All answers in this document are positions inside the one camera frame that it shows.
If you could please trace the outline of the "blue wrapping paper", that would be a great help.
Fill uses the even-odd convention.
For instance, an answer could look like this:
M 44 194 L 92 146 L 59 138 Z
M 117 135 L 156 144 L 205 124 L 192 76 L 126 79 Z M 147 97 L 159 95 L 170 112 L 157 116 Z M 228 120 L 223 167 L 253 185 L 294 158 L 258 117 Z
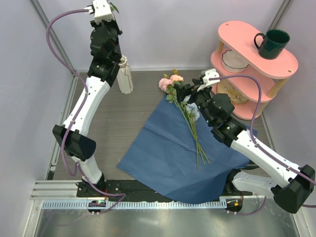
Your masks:
M 208 158 L 202 162 L 182 113 L 163 97 L 117 167 L 172 200 L 213 201 L 222 194 L 229 173 L 250 160 L 219 143 L 210 131 L 199 118 L 198 143 Z

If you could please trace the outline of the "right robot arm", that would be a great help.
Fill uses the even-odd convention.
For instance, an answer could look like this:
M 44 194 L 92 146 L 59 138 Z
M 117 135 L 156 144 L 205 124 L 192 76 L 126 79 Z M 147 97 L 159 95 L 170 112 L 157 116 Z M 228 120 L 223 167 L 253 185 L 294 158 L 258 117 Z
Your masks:
M 252 129 L 232 117 L 234 106 L 227 94 L 211 96 L 210 88 L 189 84 L 177 84 L 175 91 L 178 102 L 188 96 L 188 102 L 197 105 L 217 141 L 248 157 L 269 174 L 269 178 L 262 178 L 239 171 L 223 182 L 225 193 L 247 191 L 264 195 L 292 214 L 304 206 L 316 184 L 316 171 L 311 166 L 299 166 L 287 160 L 256 138 Z

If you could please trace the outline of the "pale blue hydrangea flowers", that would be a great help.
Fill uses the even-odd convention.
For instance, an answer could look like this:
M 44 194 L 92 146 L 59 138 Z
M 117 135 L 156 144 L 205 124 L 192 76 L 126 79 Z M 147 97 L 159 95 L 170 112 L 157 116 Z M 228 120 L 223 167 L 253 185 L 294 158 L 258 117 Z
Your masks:
M 203 164 L 209 162 L 208 157 L 206 156 L 204 150 L 202 149 L 201 145 L 198 142 L 198 132 L 197 132 L 197 121 L 200 118 L 200 113 L 198 107 L 195 103 L 186 104 L 186 110 L 188 112 L 190 126 L 193 131 L 193 136 L 196 141 L 197 146 L 197 168 L 199 168 L 199 157 L 201 157 Z

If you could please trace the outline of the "single pink rose stem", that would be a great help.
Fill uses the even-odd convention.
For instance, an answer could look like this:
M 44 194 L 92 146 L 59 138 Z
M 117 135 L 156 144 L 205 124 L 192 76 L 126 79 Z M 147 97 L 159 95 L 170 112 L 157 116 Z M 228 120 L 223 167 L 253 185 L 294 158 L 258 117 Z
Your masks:
M 116 11 L 117 13 L 119 13 L 118 8 L 112 2 L 108 2 L 108 4 L 110 5 L 111 12 Z

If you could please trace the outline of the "peach rose stem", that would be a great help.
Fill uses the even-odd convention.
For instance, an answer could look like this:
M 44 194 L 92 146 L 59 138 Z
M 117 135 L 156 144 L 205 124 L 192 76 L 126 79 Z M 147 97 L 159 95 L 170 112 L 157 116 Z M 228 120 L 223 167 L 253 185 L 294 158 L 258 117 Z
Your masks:
M 190 126 L 190 120 L 188 116 L 188 112 L 186 110 L 186 104 L 188 104 L 189 96 L 186 96 L 185 99 L 182 102 L 177 102 L 177 95 L 176 90 L 174 88 L 175 84 L 185 85 L 184 78 L 179 75 L 178 71 L 176 69 L 173 70 L 173 75 L 170 77 L 171 84 L 167 86 L 167 92 L 168 92 L 168 99 L 170 103 L 174 103 L 181 111 L 183 117 L 185 118 L 185 121 L 187 122 L 190 131 L 193 136 L 193 131 Z

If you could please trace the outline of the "two-bloom pink rose stem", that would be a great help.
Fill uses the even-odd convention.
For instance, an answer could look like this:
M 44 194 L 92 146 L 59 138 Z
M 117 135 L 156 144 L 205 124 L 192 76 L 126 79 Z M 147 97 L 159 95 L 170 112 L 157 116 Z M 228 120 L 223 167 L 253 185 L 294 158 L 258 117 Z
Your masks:
M 167 94 L 166 100 L 169 102 L 169 99 L 167 98 L 168 97 L 167 86 L 171 84 L 171 81 L 168 75 L 164 74 L 163 76 L 164 77 L 158 83 L 158 87 Z

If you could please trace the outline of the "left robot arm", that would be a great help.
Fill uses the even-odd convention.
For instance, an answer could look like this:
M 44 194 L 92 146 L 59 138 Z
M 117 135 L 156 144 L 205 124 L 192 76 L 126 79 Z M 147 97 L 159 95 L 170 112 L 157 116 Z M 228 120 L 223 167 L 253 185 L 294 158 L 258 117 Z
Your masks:
M 87 135 L 99 104 L 117 78 L 122 57 L 119 46 L 122 32 L 115 20 L 91 21 L 91 25 L 94 28 L 90 35 L 93 59 L 83 82 L 84 89 L 69 117 L 62 125 L 54 126 L 53 135 L 63 153 L 75 161 L 75 169 L 80 170 L 79 187 L 100 197 L 105 192 L 106 181 L 95 160 L 96 142 Z

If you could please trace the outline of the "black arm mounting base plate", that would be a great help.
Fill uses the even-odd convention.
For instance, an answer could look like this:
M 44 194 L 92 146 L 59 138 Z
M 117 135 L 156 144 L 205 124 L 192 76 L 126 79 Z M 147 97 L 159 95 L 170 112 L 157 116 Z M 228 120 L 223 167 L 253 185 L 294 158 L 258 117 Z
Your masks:
M 76 182 L 77 186 L 77 197 L 88 198 L 88 197 L 107 197 L 110 201 L 119 200 L 118 196 L 110 197 L 96 191 L 91 185 L 85 181 L 81 180 Z M 167 194 L 162 195 L 148 186 L 142 184 L 136 180 L 107 180 L 101 179 L 101 183 L 96 185 L 96 188 L 109 194 L 126 194 L 123 199 L 126 202 L 171 202 L 179 201 L 184 203 L 198 204 L 208 201 L 219 200 L 219 196 L 212 197 L 211 194 L 201 194 L 196 195 L 193 198 L 189 197 L 188 192 L 181 191 L 175 195 Z

